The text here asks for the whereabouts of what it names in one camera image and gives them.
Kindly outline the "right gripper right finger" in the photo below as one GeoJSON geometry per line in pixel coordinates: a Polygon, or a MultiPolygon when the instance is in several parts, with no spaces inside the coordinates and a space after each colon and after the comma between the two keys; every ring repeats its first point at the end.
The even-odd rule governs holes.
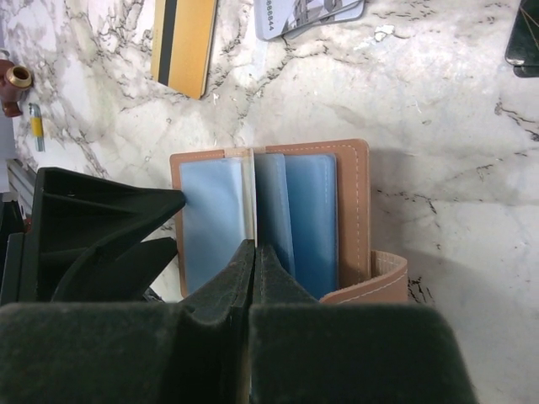
{"type": "Polygon", "coordinates": [[[257,249],[248,319],[255,403],[474,403],[455,335],[408,303],[408,264],[375,251],[372,279],[310,296],[268,245],[257,249]]]}

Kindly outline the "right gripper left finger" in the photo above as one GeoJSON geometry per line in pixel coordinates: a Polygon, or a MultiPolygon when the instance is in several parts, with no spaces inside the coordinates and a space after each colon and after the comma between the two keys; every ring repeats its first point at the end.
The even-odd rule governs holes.
{"type": "Polygon", "coordinates": [[[255,246],[178,303],[10,304],[4,403],[245,403],[255,246]]]}

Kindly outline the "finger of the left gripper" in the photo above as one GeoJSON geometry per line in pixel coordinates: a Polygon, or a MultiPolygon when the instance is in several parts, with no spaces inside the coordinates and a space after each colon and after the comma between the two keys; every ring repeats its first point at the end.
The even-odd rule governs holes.
{"type": "Polygon", "coordinates": [[[119,254],[185,205],[174,189],[145,189],[57,167],[37,173],[32,216],[32,299],[54,302],[66,271],[91,248],[119,254]]]}
{"type": "Polygon", "coordinates": [[[171,237],[138,242],[108,255],[91,248],[62,276],[54,302],[120,302],[140,300],[151,283],[177,255],[171,237]]]}

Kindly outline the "pink leather card holder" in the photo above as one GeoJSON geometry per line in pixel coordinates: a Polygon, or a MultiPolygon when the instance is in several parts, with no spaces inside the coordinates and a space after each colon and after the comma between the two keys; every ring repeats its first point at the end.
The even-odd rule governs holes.
{"type": "MultiPolygon", "coordinates": [[[[172,184],[180,292],[214,278],[239,243],[253,240],[250,148],[177,153],[172,184]]],[[[371,255],[370,150],[361,139],[254,148],[258,244],[322,300],[375,275],[371,255]]]]}

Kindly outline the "single gold card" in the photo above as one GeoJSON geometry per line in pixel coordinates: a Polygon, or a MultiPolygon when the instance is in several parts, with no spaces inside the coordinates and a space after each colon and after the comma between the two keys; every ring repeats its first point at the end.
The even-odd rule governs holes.
{"type": "Polygon", "coordinates": [[[258,217],[257,217],[257,191],[256,191],[256,172],[255,172],[255,160],[254,160],[254,149],[250,148],[248,151],[248,162],[249,162],[249,175],[250,175],[250,196],[251,196],[251,210],[252,210],[252,228],[253,228],[253,240],[254,246],[258,246],[258,217]]]}

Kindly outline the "gold credit card stack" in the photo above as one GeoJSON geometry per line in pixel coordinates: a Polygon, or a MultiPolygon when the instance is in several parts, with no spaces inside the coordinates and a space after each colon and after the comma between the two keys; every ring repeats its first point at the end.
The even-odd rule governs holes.
{"type": "Polygon", "coordinates": [[[154,81],[199,99],[205,93],[216,0],[155,2],[151,74],[154,81]]]}

